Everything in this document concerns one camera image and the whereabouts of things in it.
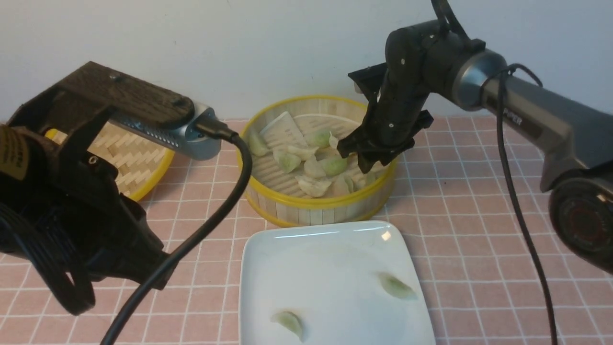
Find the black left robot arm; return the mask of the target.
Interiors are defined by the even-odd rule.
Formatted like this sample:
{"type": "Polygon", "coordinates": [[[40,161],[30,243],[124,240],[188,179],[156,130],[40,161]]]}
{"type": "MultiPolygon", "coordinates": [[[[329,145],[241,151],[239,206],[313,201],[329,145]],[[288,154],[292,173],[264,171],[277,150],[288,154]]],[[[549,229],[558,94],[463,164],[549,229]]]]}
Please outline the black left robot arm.
{"type": "Polygon", "coordinates": [[[190,98],[90,61],[18,107],[1,125],[1,252],[28,260],[78,316],[93,283],[144,283],[169,257],[117,164],[92,150],[107,125],[179,148],[190,98]]]}

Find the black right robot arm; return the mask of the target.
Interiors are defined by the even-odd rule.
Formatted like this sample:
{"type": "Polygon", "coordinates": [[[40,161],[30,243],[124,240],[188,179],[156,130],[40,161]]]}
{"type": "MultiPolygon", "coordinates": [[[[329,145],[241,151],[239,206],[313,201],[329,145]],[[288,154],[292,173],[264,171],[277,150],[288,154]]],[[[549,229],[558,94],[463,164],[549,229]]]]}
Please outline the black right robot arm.
{"type": "Polygon", "coordinates": [[[423,109],[436,93],[465,111],[486,109],[544,153],[540,188],[567,248],[612,272],[612,116],[512,76],[519,65],[446,29],[437,20],[403,27],[386,40],[386,61],[350,73],[368,100],[361,125],[337,149],[367,173],[414,146],[431,126],[423,109]]]}

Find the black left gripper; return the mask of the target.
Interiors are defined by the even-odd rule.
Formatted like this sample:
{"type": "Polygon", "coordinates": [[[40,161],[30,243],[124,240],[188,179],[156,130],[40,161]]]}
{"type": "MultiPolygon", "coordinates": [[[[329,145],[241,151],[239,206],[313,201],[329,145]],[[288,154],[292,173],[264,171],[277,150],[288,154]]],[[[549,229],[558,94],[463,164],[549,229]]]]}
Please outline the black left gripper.
{"type": "Polygon", "coordinates": [[[89,61],[22,104],[5,125],[5,253],[57,290],[106,277],[141,283],[167,258],[117,168],[88,151],[117,113],[160,129],[194,115],[186,96],[89,61]]]}

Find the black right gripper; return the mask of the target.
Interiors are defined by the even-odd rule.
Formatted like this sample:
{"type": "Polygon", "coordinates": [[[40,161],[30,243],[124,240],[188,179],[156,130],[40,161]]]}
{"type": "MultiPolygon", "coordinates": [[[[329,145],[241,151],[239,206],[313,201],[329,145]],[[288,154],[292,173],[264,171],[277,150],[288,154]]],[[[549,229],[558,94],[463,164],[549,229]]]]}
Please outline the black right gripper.
{"type": "Polygon", "coordinates": [[[358,92],[368,101],[361,124],[338,143],[344,159],[354,155],[362,173],[375,164],[388,166],[411,150],[414,136],[433,118],[423,105],[431,93],[418,73],[386,63],[350,72],[358,92]]]}

